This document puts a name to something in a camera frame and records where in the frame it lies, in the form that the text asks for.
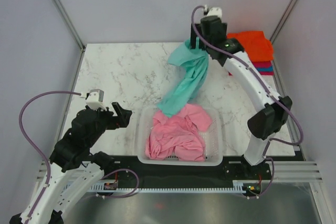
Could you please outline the teal t shirt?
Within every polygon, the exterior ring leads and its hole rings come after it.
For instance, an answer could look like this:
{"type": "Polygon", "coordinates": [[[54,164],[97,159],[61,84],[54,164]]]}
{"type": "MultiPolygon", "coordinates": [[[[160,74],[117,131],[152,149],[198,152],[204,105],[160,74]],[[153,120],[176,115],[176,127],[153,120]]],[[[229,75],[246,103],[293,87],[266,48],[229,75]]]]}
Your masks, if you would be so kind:
{"type": "Polygon", "coordinates": [[[170,54],[167,62],[185,71],[181,81],[157,104],[162,113],[170,118],[197,96],[207,76],[209,56],[205,50],[199,48],[198,39],[194,49],[191,47],[191,40],[187,39],[170,54]]]}

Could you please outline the white plastic basket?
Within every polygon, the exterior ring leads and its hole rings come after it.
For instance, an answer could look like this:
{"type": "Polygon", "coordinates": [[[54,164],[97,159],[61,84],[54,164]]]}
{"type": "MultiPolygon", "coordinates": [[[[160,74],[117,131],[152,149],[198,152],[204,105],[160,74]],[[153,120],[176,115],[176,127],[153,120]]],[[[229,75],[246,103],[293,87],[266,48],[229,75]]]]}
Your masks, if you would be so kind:
{"type": "Polygon", "coordinates": [[[205,161],[203,162],[185,162],[179,161],[175,155],[159,161],[149,159],[145,155],[145,144],[153,127],[153,116],[160,110],[155,105],[145,107],[138,120],[139,126],[136,132],[136,146],[138,159],[145,164],[155,165],[185,165],[185,166],[217,166],[223,160],[223,136],[221,121],[219,113],[211,107],[202,107],[208,115],[212,118],[213,122],[206,132],[201,132],[206,148],[205,148],[205,161]]]}

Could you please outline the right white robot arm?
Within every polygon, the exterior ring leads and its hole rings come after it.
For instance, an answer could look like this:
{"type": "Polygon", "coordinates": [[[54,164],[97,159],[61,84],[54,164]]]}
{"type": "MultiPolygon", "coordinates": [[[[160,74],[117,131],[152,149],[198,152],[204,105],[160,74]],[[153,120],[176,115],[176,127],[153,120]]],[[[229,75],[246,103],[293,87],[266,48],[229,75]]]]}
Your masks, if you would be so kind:
{"type": "Polygon", "coordinates": [[[254,178],[259,173],[258,165],[266,158],[271,138],[287,121],[292,100],[282,97],[262,78],[236,38],[227,38],[220,17],[206,16],[199,24],[191,22],[191,26],[191,44],[200,40],[210,57],[236,78],[256,110],[247,121],[251,137],[243,154],[246,162],[240,166],[245,178],[254,178]]]}

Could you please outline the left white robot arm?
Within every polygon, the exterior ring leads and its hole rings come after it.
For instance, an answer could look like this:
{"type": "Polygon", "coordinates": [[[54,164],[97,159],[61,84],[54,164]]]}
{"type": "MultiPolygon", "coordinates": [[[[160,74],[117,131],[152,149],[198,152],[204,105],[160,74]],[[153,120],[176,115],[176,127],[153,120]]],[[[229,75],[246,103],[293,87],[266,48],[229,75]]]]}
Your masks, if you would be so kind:
{"type": "Polygon", "coordinates": [[[96,182],[115,173],[112,156],[90,149],[107,130],[126,128],[132,111],[119,103],[108,107],[86,105],[71,122],[50,158],[46,175],[27,208],[11,217],[10,223],[63,223],[69,210],[96,182]]]}

